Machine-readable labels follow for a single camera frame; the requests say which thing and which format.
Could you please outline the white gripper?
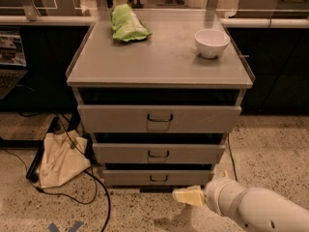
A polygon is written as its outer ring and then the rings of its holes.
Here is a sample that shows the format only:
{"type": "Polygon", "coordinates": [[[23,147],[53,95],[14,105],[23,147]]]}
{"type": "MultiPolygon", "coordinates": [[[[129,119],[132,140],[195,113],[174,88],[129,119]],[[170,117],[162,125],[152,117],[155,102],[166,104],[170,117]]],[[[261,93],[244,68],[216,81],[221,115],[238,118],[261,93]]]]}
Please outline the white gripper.
{"type": "Polygon", "coordinates": [[[221,178],[211,180],[203,188],[191,186],[174,189],[172,197],[179,203],[195,207],[207,205],[223,217],[236,217],[239,214],[239,197],[244,191],[245,187],[229,179],[229,173],[224,171],[221,178]]]}

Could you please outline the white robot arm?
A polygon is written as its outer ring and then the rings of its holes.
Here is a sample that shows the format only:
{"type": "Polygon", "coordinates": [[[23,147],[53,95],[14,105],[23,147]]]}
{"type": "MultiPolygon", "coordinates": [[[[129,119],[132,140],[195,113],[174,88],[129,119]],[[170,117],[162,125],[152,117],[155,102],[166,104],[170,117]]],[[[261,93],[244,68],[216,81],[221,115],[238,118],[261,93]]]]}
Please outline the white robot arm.
{"type": "Polygon", "coordinates": [[[245,232],[309,232],[308,210],[272,190],[246,188],[228,174],[204,188],[175,189],[172,196],[179,203],[207,206],[245,232]]]}

